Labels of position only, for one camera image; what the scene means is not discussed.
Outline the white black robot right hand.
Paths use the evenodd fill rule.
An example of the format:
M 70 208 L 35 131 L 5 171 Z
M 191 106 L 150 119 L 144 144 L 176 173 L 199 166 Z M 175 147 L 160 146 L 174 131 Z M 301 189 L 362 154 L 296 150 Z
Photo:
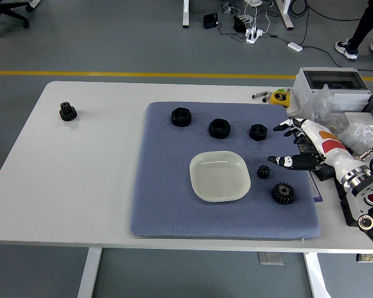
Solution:
M 293 156 L 269 156 L 267 160 L 291 170 L 313 171 L 326 163 L 334 168 L 337 180 L 348 187 L 355 177 L 369 176 L 369 167 L 355 159 L 341 141 L 326 127 L 312 120 L 291 118 L 274 128 L 285 131 L 285 136 L 297 133 L 294 143 L 300 143 L 302 137 L 308 137 L 317 152 Z

